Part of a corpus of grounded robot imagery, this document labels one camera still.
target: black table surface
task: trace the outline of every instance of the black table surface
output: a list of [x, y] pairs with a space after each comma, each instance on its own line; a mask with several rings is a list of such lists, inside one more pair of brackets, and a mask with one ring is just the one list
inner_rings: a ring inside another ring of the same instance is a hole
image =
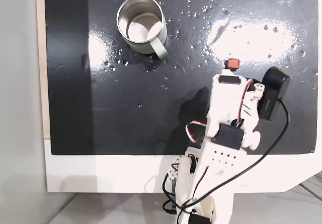
[[[168, 55], [142, 55], [118, 32], [125, 0], [45, 0], [54, 155], [174, 155], [192, 145], [185, 125], [205, 120], [224, 60], [261, 80], [280, 67], [291, 124], [273, 154], [315, 150], [317, 0], [156, 0]], [[285, 124], [260, 120], [262, 154]]]

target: stainless steel mug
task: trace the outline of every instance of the stainless steel mug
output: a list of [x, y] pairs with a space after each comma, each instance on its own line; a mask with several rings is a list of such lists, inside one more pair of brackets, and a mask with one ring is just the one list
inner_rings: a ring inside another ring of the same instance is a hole
[[125, 41], [142, 54], [156, 53], [159, 58], [168, 52], [166, 20], [155, 0], [126, 0], [117, 12], [117, 27]]

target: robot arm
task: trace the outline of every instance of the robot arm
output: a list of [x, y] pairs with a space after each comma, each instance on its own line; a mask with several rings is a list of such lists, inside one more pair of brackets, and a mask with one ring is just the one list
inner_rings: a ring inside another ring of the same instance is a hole
[[[229, 69], [214, 76], [201, 149], [188, 147], [184, 156], [176, 157], [177, 171], [170, 169], [168, 172], [172, 176], [168, 181], [176, 179], [176, 203], [181, 207], [189, 206], [185, 211], [177, 208], [178, 224], [229, 223], [234, 183], [223, 183], [239, 171], [237, 167], [247, 158], [245, 148], [255, 150], [260, 143], [260, 133], [254, 128], [259, 121], [258, 105], [264, 90], [264, 84], [234, 75]], [[270, 99], [281, 95], [280, 92], [277, 90], [264, 99], [267, 102], [262, 103], [264, 116], [270, 116], [265, 113], [273, 102]], [[201, 198], [220, 185], [220, 189]]]

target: white wire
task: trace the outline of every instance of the white wire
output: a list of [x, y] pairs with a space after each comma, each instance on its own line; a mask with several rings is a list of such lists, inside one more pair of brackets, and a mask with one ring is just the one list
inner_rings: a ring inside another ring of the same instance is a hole
[[188, 125], [190, 125], [190, 124], [196, 124], [196, 125], [200, 125], [200, 126], [203, 126], [203, 127], [206, 127], [207, 124], [199, 122], [199, 121], [192, 121], [192, 122], [190, 122], [190, 123], [188, 123], [186, 125], [186, 133], [187, 133], [188, 138], [190, 139], [191, 142], [197, 142], [197, 140], [192, 137], [192, 135], [191, 135], [191, 133], [190, 133], [190, 131], [188, 129]]

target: mug rim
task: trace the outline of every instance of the mug rim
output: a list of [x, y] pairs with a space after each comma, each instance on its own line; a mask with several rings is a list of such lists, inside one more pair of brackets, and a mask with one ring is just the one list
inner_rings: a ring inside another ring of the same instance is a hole
[[118, 10], [118, 12], [117, 12], [117, 15], [116, 15], [116, 24], [117, 24], [117, 28], [118, 28], [118, 30], [119, 30], [119, 32], [121, 33], [121, 35], [126, 39], [126, 40], [128, 40], [128, 41], [130, 41], [131, 43], [134, 43], [134, 44], [145, 44], [145, 43], [148, 43], [148, 42], [150, 42], [152, 39], [154, 39], [154, 38], [156, 38], [159, 34], [160, 34], [160, 32], [161, 32], [161, 30], [163, 29], [163, 27], [164, 27], [164, 14], [163, 14], [163, 11], [162, 11], [162, 8], [161, 8], [161, 6], [155, 1], [155, 0], [152, 0], [157, 6], [158, 6], [158, 8], [159, 8], [159, 10], [160, 10], [160, 12], [161, 12], [161, 15], [162, 15], [162, 19], [161, 19], [161, 27], [160, 27], [160, 29], [159, 29], [159, 31], [156, 33], [156, 35], [154, 35], [151, 39], [149, 39], [149, 40], [146, 40], [146, 41], [142, 41], [142, 42], [137, 42], [137, 41], [133, 41], [133, 40], [131, 40], [131, 39], [129, 39], [126, 35], [124, 35], [123, 34], [123, 32], [121, 31], [121, 29], [120, 29], [120, 26], [119, 26], [119, 16], [120, 16], [120, 12], [121, 12], [121, 9], [124, 7], [124, 5], [128, 2], [128, 1], [130, 1], [130, 0], [125, 0], [124, 1], [124, 3], [122, 3], [122, 5], [120, 6], [120, 8], [119, 8], [119, 10]]

